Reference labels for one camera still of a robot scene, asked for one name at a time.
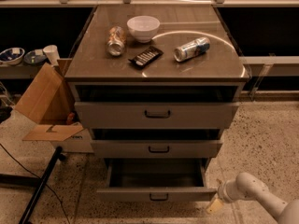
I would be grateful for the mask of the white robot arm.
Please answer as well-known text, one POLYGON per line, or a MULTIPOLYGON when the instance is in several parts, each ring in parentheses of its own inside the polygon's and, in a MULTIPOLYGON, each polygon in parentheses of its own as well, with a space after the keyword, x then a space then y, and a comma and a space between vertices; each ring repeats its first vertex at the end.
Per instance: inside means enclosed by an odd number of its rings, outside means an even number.
POLYGON ((263 181, 247 172, 221 182, 217 193, 206 207, 206 212, 212 214, 219 211, 225 203, 240 200, 256 201, 277 224, 299 224, 299 200, 290 203, 281 200, 263 181))

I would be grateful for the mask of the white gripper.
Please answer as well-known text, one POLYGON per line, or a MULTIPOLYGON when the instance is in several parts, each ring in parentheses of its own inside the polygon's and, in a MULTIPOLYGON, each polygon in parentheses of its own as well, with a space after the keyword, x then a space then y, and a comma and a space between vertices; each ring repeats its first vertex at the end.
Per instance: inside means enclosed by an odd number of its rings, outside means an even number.
POLYGON ((240 200, 242 197, 242 193, 237 188, 236 182, 231 179, 222 181, 217 179, 218 184, 218 197, 214 197, 210 203, 206 207, 206 212, 208 214, 213 214, 220 211, 223 208, 223 202, 225 203, 233 203, 237 200, 240 200))

